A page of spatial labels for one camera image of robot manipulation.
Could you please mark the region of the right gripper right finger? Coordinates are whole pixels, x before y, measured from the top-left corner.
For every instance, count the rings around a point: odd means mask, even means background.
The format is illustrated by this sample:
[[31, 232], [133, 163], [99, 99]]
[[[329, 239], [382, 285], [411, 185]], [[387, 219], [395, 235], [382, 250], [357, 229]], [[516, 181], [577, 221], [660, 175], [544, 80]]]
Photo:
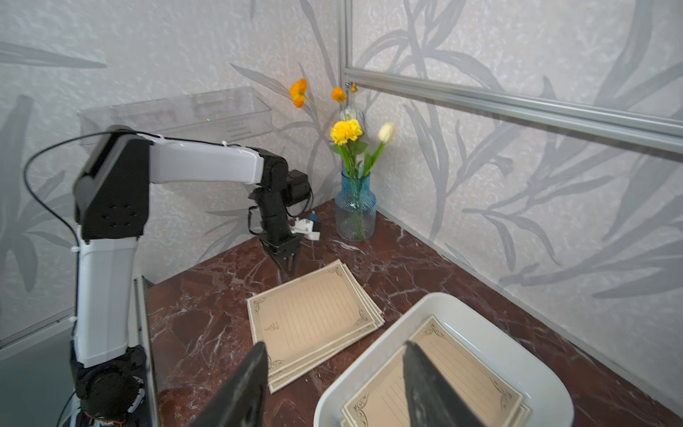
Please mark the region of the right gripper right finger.
[[411, 426], [483, 426], [422, 348], [405, 342], [405, 395]]

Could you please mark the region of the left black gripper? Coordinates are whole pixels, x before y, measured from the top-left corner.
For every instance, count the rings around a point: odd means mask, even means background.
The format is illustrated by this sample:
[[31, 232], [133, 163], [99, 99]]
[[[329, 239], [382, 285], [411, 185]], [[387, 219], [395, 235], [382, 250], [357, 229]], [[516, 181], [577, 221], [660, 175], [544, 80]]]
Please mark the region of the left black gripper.
[[289, 226], [287, 209], [304, 201], [302, 190], [267, 190], [256, 187], [249, 195], [261, 214], [261, 232], [258, 234], [264, 252], [279, 272], [288, 278], [296, 276], [301, 238]]

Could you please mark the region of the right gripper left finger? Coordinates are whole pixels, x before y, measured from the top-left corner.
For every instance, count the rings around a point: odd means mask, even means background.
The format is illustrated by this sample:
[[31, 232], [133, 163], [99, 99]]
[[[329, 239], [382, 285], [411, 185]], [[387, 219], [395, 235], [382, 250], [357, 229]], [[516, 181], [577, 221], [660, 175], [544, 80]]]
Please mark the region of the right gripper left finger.
[[190, 426], [262, 426], [268, 391], [268, 353], [258, 342]]

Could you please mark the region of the white plastic storage box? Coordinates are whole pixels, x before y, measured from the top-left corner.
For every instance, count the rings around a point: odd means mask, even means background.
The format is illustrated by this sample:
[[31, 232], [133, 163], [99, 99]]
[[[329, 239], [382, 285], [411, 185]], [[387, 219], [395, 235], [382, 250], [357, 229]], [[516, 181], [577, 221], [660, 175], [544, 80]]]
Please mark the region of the white plastic storage box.
[[429, 316], [500, 377], [524, 395], [532, 409], [529, 426], [571, 426], [575, 411], [567, 388], [554, 372], [493, 323], [453, 295], [425, 295], [383, 332], [324, 392], [315, 426], [338, 426], [341, 409]]

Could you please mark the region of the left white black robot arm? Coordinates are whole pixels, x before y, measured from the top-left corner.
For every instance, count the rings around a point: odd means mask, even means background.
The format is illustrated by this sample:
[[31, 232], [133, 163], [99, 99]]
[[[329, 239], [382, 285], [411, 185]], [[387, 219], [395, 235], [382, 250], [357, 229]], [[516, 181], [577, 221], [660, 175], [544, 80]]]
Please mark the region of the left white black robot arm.
[[157, 391], [142, 283], [133, 275], [149, 219], [149, 188], [176, 181], [243, 183], [261, 215], [257, 238], [293, 276], [301, 239], [288, 210], [312, 198], [306, 174], [266, 149], [112, 126], [73, 186], [78, 230], [70, 345], [74, 426], [156, 426]]

